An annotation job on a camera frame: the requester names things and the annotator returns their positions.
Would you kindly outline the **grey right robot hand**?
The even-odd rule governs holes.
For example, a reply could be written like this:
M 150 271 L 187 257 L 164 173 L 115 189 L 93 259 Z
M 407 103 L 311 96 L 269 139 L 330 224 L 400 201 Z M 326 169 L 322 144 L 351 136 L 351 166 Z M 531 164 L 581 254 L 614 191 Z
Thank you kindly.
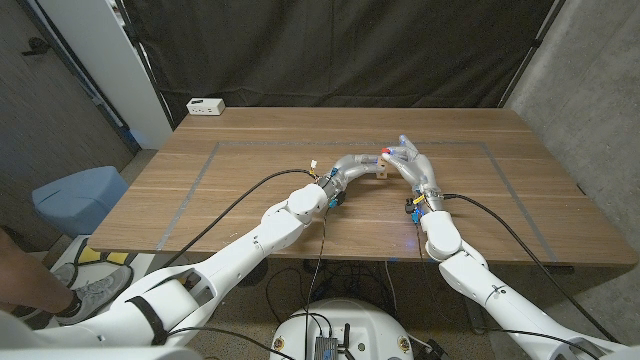
M 443 210 L 443 197 L 431 162 L 407 136 L 400 135 L 399 145 L 384 148 L 381 156 L 398 170 L 416 197 L 424 197 L 429 211 Z

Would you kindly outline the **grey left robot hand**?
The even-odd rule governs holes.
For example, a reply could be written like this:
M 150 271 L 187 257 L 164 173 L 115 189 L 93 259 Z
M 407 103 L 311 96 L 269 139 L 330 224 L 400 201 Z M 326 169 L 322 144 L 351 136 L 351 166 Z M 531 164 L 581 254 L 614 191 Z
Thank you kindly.
M 320 178 L 318 185 L 331 201 L 340 192 L 345 191 L 352 180 L 366 174 L 375 174 L 385 178 L 386 173 L 387 163 L 380 155 L 350 154 L 339 159 L 331 170 Z

